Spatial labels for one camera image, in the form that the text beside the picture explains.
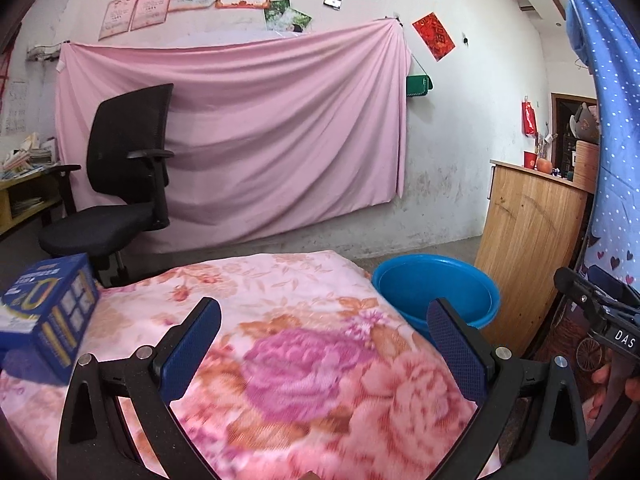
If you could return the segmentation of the blue milk powder box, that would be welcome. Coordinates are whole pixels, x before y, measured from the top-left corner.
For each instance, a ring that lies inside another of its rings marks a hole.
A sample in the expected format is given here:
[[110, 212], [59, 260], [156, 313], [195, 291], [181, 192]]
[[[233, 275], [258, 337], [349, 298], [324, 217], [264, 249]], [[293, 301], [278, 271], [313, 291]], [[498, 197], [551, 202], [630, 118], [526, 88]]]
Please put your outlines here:
[[28, 268], [1, 297], [1, 369], [66, 385], [99, 298], [85, 254]]

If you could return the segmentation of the blue plastic basin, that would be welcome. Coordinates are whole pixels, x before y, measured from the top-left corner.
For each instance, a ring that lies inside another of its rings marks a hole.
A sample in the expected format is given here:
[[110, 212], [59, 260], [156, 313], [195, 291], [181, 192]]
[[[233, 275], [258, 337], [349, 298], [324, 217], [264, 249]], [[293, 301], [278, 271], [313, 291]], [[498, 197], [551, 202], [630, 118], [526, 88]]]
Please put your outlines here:
[[378, 293], [425, 339], [431, 334], [427, 308], [446, 299], [469, 326], [481, 330], [497, 316], [501, 304], [495, 282], [469, 263], [439, 255], [391, 258], [372, 274]]

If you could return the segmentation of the wooden cabinet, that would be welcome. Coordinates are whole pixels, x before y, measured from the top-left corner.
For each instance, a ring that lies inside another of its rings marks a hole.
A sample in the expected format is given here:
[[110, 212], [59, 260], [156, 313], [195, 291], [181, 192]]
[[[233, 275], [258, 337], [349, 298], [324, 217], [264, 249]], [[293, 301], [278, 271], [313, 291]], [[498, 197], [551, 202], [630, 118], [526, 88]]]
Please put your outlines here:
[[524, 356], [556, 297], [553, 274], [578, 251], [592, 194], [536, 170], [491, 163], [488, 211], [474, 266], [497, 285], [501, 304], [484, 337]]

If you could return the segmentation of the pink hanging sheet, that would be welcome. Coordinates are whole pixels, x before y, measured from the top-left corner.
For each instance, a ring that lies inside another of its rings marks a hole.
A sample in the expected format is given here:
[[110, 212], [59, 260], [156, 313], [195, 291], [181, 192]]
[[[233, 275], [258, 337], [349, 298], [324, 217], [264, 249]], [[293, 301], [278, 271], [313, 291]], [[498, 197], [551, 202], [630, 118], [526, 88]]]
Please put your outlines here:
[[58, 151], [81, 164], [102, 102], [171, 84], [169, 226], [140, 235], [132, 250], [258, 240], [401, 196], [410, 64], [393, 18], [225, 46], [66, 44]]

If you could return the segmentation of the red paper wall decoration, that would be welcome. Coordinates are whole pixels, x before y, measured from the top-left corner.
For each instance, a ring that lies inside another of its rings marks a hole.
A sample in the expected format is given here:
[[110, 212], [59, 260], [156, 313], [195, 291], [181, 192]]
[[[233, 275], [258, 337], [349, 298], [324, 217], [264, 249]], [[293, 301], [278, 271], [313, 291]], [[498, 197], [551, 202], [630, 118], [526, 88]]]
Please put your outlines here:
[[456, 46], [446, 28], [434, 12], [412, 23], [414, 30], [431, 51], [436, 61], [440, 61]]

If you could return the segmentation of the green photo on wall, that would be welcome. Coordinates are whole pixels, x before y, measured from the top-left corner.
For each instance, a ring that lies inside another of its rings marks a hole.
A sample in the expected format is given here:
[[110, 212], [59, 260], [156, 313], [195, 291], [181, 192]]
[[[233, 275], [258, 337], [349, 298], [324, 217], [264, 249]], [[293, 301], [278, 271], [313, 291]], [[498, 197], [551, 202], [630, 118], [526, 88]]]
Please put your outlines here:
[[273, 0], [264, 10], [266, 27], [275, 32], [304, 32], [312, 17], [291, 6], [290, 0]]

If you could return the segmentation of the wall calendar sheet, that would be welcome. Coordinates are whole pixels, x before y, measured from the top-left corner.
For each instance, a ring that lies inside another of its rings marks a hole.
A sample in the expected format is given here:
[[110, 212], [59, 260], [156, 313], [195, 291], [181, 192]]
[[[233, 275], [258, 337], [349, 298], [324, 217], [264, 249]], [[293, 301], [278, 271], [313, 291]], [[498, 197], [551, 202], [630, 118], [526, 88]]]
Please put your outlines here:
[[1, 133], [4, 136], [26, 131], [28, 83], [10, 81], [2, 98]]

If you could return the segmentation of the red tassel wall hanging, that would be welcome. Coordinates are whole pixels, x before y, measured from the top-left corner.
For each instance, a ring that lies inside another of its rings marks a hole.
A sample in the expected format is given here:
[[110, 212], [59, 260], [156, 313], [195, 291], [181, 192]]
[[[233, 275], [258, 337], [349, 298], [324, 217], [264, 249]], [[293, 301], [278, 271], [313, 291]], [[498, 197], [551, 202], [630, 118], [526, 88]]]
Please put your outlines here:
[[0, 99], [3, 96], [6, 83], [9, 80], [9, 67], [11, 63], [13, 46], [9, 44], [0, 54]]

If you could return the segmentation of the pink certificate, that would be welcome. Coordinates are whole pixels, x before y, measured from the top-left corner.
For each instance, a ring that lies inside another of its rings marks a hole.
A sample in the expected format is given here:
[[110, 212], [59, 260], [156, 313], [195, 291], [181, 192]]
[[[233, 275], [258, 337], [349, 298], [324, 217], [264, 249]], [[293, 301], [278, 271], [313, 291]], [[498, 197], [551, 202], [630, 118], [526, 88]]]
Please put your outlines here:
[[139, 30], [166, 21], [170, 0], [138, 0], [130, 29]]
[[129, 32], [138, 0], [113, 0], [105, 10], [99, 41]]

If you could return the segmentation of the red cup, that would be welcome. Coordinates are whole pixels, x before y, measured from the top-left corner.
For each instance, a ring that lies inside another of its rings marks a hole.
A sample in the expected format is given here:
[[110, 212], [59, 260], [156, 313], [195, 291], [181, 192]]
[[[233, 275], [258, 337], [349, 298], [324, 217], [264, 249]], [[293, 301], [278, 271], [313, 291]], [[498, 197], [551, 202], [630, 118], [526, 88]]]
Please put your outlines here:
[[537, 155], [533, 152], [525, 151], [523, 157], [523, 166], [526, 169], [534, 169], [536, 167]]

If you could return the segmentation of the pink certificate left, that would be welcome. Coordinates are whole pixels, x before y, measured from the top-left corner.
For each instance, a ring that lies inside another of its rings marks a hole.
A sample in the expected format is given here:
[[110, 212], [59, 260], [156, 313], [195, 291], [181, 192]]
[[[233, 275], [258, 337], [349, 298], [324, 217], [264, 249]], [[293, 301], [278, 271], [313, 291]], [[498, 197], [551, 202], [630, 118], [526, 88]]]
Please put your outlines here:
[[105, 10], [99, 41], [129, 32], [138, 0], [113, 0]]

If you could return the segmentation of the stack of books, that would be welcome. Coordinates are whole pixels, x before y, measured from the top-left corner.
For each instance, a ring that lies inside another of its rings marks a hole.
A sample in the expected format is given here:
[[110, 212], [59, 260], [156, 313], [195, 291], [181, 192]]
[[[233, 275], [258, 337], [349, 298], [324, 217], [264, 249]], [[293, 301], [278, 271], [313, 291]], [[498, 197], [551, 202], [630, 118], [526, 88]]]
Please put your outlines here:
[[38, 133], [26, 136], [18, 148], [1, 161], [1, 180], [14, 180], [42, 171], [58, 162], [58, 147], [54, 136], [40, 140]]

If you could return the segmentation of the black office chair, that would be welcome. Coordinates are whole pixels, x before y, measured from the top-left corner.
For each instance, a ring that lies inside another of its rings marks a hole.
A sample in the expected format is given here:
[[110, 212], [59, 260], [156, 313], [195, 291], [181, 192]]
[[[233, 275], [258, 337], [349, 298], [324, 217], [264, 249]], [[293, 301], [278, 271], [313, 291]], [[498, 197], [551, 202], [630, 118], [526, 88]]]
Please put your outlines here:
[[[159, 84], [114, 96], [94, 115], [85, 165], [56, 170], [65, 217], [45, 226], [38, 242], [53, 258], [84, 254], [93, 276], [116, 263], [114, 285], [129, 282], [120, 253], [140, 234], [170, 225], [165, 188], [166, 126], [172, 84]], [[86, 170], [94, 192], [117, 197], [120, 205], [76, 208], [70, 174]]]

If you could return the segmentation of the green wall container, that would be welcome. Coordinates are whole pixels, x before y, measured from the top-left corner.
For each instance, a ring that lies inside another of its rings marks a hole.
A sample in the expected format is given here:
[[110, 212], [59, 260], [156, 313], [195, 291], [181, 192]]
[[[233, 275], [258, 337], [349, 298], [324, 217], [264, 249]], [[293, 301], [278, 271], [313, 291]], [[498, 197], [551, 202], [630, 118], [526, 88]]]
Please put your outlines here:
[[406, 79], [406, 96], [408, 98], [427, 96], [433, 88], [433, 81], [427, 74], [409, 75]]

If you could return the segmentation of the blue dotted hanging cloth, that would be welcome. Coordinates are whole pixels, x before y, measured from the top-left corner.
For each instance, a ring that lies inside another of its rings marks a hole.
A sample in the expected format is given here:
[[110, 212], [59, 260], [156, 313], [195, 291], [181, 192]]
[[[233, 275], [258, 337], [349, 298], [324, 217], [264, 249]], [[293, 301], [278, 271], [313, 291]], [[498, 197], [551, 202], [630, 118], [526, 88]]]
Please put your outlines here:
[[639, 287], [639, 45], [610, 0], [568, 0], [567, 36], [596, 88], [600, 155], [584, 266]]

